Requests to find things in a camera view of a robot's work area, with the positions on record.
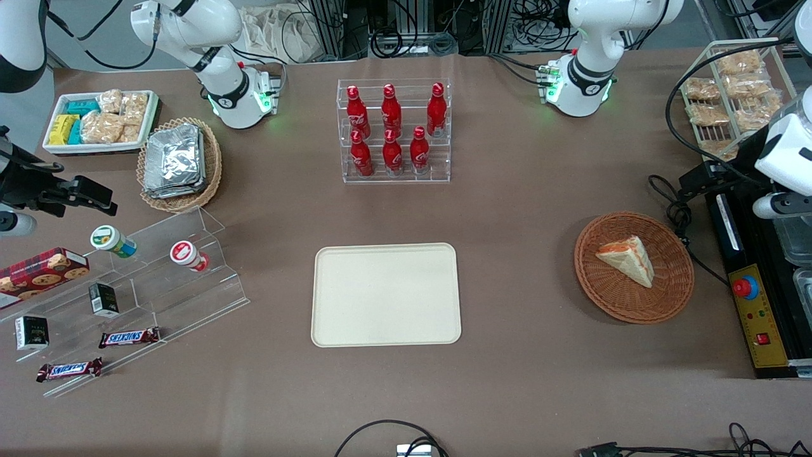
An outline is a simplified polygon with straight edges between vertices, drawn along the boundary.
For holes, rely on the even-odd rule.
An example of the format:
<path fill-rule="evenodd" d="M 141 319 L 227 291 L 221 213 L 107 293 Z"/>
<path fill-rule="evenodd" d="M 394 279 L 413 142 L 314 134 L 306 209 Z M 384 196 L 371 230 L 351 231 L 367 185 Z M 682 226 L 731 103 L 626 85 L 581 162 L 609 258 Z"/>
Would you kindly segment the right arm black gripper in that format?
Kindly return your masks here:
<path fill-rule="evenodd" d="M 83 194 L 67 195 L 66 182 L 57 176 L 63 168 L 48 165 L 34 154 L 12 143 L 2 144 L 2 204 L 17 210 L 29 208 L 50 215 L 63 215 L 66 206 L 84 206 L 116 216 L 118 205 L 111 200 L 99 200 Z"/>

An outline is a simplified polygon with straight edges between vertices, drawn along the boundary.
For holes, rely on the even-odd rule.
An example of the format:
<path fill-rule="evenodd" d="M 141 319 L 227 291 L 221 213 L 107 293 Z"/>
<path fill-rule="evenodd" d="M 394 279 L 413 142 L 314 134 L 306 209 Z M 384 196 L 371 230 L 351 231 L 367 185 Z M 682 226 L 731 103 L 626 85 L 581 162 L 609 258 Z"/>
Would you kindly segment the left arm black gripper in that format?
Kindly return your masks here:
<path fill-rule="evenodd" d="M 755 159 L 732 159 L 726 162 L 739 173 L 751 180 L 746 180 L 718 160 L 705 160 L 707 170 L 691 170 L 679 177 L 679 196 L 698 196 L 705 194 L 705 203 L 716 202 L 719 194 L 732 193 L 734 199 L 748 199 L 751 204 L 764 195 L 764 176 L 755 169 Z"/>

